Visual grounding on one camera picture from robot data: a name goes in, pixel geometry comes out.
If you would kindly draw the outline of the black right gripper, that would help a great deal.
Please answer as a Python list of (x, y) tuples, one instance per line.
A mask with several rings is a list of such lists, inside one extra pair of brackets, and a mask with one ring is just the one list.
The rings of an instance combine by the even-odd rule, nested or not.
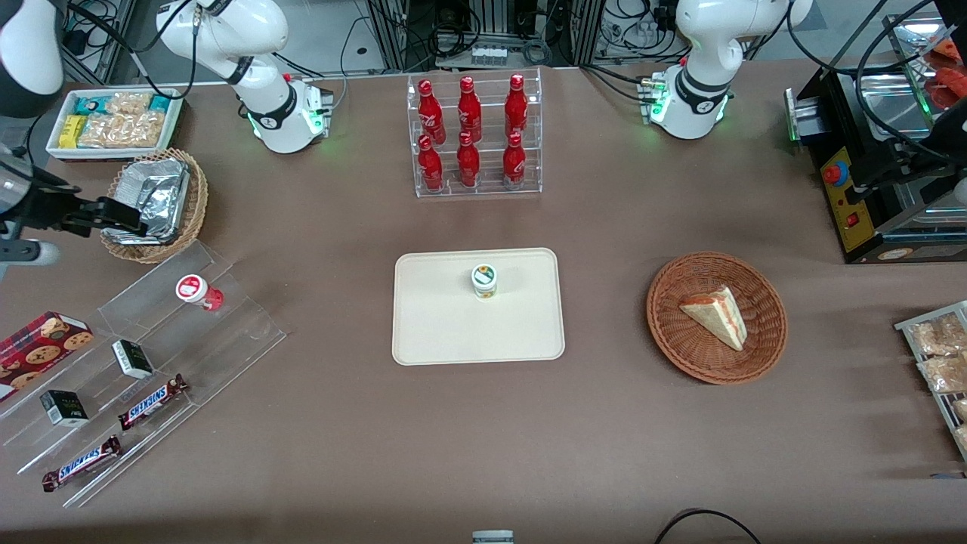
[(2, 236), (17, 239), (24, 228), (90, 236), (93, 230), (118, 230), (145, 236), (141, 211), (114, 199), (82, 202), (79, 186), (44, 169), (28, 173), (2, 169)]

